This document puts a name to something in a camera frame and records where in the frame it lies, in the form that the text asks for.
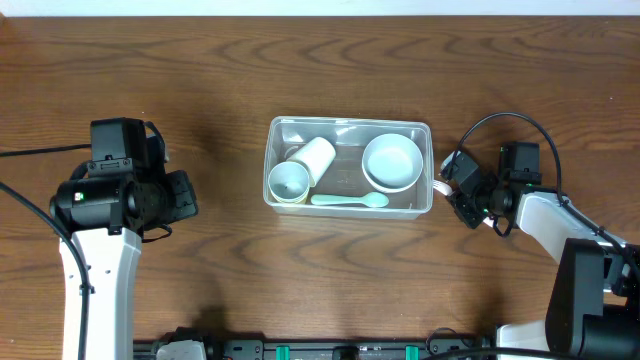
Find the pink plastic fork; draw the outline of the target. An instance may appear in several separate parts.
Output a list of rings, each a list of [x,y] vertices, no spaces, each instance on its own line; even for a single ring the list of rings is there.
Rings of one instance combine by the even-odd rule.
[[[438,180],[433,181],[433,188],[444,196],[450,196],[453,193],[453,189],[448,184]]]

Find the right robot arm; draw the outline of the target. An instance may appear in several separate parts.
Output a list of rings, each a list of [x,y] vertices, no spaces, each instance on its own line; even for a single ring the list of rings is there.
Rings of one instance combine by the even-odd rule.
[[[584,217],[564,194],[544,188],[529,168],[499,175],[451,175],[448,196],[470,228],[507,222],[534,238],[558,269],[543,320],[503,325],[496,357],[636,359],[639,356],[639,249]]]

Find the yellow plastic cup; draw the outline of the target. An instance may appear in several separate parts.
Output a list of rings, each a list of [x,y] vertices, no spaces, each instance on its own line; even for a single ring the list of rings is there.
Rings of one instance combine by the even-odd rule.
[[[273,194],[273,197],[278,203],[304,204],[306,202],[306,200],[307,200],[308,194],[304,193],[304,194],[302,194],[300,196],[293,197],[293,198],[281,197],[281,196],[276,196],[275,194]]]

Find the grey plastic bowl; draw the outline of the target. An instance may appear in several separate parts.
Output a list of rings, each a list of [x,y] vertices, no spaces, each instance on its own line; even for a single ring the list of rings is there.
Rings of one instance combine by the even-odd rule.
[[[424,159],[418,145],[400,134],[383,134],[371,140],[362,155],[362,171],[411,172],[418,176]]]

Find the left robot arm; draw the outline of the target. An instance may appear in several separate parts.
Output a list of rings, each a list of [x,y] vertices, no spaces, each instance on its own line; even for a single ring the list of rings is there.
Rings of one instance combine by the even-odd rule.
[[[144,234],[198,213],[183,171],[62,183],[51,201],[69,231],[59,252],[65,277],[65,359],[130,359],[136,271]]]

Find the mint green plastic spoon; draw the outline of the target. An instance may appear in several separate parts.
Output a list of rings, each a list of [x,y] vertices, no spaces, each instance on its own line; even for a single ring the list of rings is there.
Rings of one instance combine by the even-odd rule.
[[[311,203],[318,206],[359,204],[369,208],[383,208],[389,202],[389,198],[379,192],[370,192],[359,197],[327,194],[315,194],[311,197]]]

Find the white plastic cup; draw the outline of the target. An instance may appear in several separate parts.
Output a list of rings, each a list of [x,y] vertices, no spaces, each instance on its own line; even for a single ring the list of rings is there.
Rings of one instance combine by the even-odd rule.
[[[322,137],[316,137],[304,145],[288,161],[301,164],[309,173],[310,186],[315,187],[336,157],[334,146]]]

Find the clear plastic storage container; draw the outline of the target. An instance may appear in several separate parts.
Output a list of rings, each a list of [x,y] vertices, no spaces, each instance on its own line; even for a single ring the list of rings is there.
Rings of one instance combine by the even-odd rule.
[[[336,149],[336,158],[310,189],[315,194],[363,196],[374,190],[362,169],[362,156],[374,138],[384,134],[399,134],[413,141],[423,157],[423,170],[417,182],[408,189],[390,194],[390,203],[383,208],[363,205],[316,206],[310,200],[302,204],[278,202],[268,186],[269,173],[297,150],[316,137],[328,140]],[[370,219],[413,220],[427,213],[433,203],[434,159],[432,134],[422,122],[334,117],[278,116],[270,124],[264,159],[263,198],[280,214],[354,217]]]

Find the grey plastic cup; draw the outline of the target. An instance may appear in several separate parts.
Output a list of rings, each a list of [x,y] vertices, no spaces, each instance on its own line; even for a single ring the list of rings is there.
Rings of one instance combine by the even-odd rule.
[[[296,162],[282,162],[269,173],[268,188],[273,196],[293,198],[304,193],[309,194],[310,180],[305,167]]]

